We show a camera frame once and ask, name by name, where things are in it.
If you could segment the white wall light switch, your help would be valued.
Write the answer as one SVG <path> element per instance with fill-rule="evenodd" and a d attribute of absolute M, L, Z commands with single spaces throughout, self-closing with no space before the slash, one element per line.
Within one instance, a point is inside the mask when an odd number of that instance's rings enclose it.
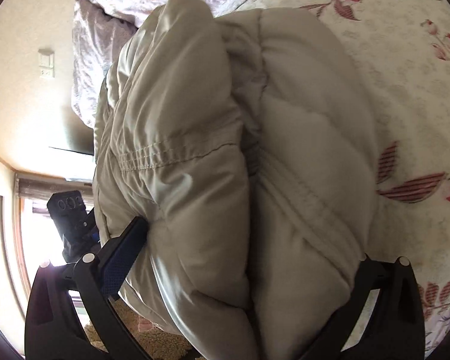
<path fill-rule="evenodd" d="M 39 69 L 42 77 L 54 77 L 55 62 L 54 52 L 51 49 L 39 49 Z"/>

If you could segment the beige puffer down jacket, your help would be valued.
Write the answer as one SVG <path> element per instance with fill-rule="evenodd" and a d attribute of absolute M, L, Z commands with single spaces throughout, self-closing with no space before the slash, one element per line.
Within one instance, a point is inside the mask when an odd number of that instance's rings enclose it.
<path fill-rule="evenodd" d="M 149 224 L 120 296 L 205 358 L 295 359 L 348 302 L 375 119 L 311 13 L 168 0 L 111 65 L 94 138 L 101 241 Z"/>

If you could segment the floral quilted bedspread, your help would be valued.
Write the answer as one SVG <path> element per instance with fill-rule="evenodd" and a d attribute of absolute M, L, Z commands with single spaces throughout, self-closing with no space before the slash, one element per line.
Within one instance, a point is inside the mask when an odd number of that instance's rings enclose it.
<path fill-rule="evenodd" d="M 446 0 L 247 0 L 308 10 L 353 58 L 376 109 L 378 211 L 368 253 L 410 259 L 427 356 L 450 332 L 450 4 Z"/>

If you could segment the lilac crinkled pillow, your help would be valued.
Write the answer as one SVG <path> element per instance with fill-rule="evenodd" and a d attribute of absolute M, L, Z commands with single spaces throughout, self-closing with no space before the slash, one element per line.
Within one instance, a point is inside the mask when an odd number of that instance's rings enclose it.
<path fill-rule="evenodd" d="M 204 0 L 214 16 L 234 11 L 247 0 Z M 153 10 L 167 0 L 75 0 L 71 107 L 89 128 L 95 125 L 101 83 L 124 44 Z"/>

